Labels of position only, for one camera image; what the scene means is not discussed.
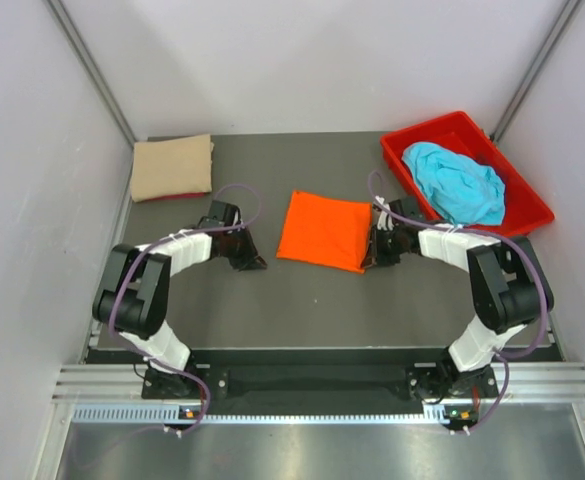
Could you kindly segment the orange t shirt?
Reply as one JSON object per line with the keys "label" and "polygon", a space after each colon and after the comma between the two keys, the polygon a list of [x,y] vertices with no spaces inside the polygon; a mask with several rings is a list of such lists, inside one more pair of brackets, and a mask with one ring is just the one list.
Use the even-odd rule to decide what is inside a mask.
{"label": "orange t shirt", "polygon": [[372,206],[294,191],[276,257],[362,274]]}

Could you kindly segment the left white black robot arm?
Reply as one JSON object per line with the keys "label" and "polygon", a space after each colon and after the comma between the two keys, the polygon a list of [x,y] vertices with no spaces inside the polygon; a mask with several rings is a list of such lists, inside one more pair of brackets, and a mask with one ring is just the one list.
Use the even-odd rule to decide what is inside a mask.
{"label": "left white black robot arm", "polygon": [[184,270],[225,258],[236,271],[264,270],[248,229],[181,229],[152,244],[111,250],[93,300],[93,319],[147,364],[144,381],[164,398],[203,392],[191,349],[167,321],[171,279]]}

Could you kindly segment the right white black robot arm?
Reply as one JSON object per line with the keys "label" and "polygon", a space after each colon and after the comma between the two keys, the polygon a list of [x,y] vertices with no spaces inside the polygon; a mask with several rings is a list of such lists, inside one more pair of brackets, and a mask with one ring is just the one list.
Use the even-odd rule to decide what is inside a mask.
{"label": "right white black robot arm", "polygon": [[469,274],[474,316],[435,367],[410,381],[412,394],[439,402],[480,383],[496,354],[541,315],[553,296],[526,237],[498,240],[439,225],[373,226],[361,267],[389,267],[404,254],[438,260]]}

